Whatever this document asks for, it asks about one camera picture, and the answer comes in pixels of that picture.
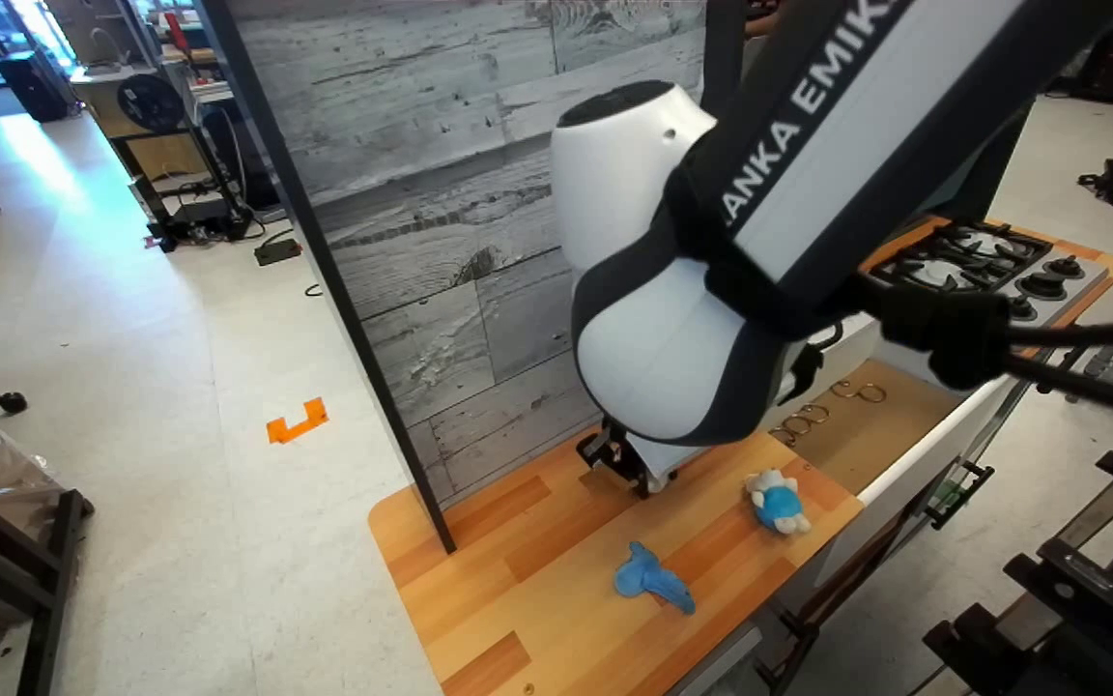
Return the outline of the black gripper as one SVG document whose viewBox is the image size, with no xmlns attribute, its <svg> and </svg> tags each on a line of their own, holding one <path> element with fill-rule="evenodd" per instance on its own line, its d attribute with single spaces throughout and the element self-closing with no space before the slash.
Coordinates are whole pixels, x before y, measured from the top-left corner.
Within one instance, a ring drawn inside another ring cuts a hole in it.
<svg viewBox="0 0 1113 696">
<path fill-rule="evenodd" d="M 663 445 L 630 433 L 615 419 L 602 419 L 581 445 L 581 461 L 589 469 L 609 469 L 618 478 L 633 487 L 638 499 L 663 490 L 684 463 L 702 456 L 702 445 Z"/>
</svg>

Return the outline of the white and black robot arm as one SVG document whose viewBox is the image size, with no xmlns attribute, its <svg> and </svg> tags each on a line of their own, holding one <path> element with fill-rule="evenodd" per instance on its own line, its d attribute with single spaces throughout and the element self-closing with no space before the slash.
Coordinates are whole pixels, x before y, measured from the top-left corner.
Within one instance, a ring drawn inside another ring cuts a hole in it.
<svg viewBox="0 0 1113 696">
<path fill-rule="evenodd" d="M 849 314 L 903 308 L 951 387 L 1002 376 L 1025 342 L 1002 299 L 875 290 L 858 264 L 1110 26 L 1113 0 L 794 0 L 718 112 L 672 80 L 571 103 L 551 196 L 602 415 L 581 456 L 660 490 L 808 389 L 813 338 Z"/>
</svg>

